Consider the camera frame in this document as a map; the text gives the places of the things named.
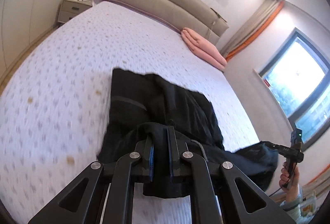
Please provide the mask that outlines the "light blue sleeve forearm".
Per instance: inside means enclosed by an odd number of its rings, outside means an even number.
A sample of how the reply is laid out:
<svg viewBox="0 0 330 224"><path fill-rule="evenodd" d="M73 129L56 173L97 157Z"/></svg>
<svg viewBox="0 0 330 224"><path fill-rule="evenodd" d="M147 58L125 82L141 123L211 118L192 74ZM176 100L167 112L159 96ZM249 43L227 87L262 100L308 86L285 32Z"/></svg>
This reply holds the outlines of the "light blue sleeve forearm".
<svg viewBox="0 0 330 224"><path fill-rule="evenodd" d="M300 187L291 187L286 193L285 201L280 204L283 209L297 224L310 223L313 217L303 217L300 210L302 195Z"/></svg>

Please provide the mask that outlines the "person's right hand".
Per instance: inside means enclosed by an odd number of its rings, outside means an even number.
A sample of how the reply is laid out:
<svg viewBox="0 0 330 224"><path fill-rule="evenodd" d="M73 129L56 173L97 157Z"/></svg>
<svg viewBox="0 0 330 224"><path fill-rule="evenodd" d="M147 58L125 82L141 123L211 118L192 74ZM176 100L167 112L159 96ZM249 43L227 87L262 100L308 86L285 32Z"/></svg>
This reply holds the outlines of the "person's right hand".
<svg viewBox="0 0 330 224"><path fill-rule="evenodd" d="M285 202L293 202L298 198L300 194L299 188L299 177L300 171L299 168L296 166L293 172L293 175L290 175L287 168L287 163L283 163L283 168L281 169L280 181L279 186L281 189L286 193L286 200ZM290 188L285 188L284 184L290 184Z"/></svg>

